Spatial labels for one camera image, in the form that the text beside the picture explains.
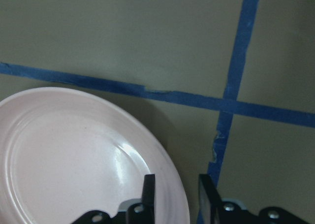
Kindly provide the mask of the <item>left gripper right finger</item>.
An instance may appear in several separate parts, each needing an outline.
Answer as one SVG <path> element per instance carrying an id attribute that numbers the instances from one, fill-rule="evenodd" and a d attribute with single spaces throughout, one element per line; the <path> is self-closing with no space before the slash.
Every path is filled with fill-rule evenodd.
<path id="1" fill-rule="evenodd" d="M 199 175 L 199 208 L 205 224 L 305 224 L 280 207 L 266 207 L 255 215 L 236 199 L 222 199 L 208 174 Z"/>

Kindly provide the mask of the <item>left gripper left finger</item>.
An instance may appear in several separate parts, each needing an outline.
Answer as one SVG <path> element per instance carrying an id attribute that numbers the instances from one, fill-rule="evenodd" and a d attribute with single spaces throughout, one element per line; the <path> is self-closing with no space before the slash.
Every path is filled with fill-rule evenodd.
<path id="1" fill-rule="evenodd" d="M 100 210 L 88 211 L 77 220 L 77 224 L 154 224 L 156 179 L 154 174 L 144 176 L 141 200 L 118 211 L 114 217 Z"/>

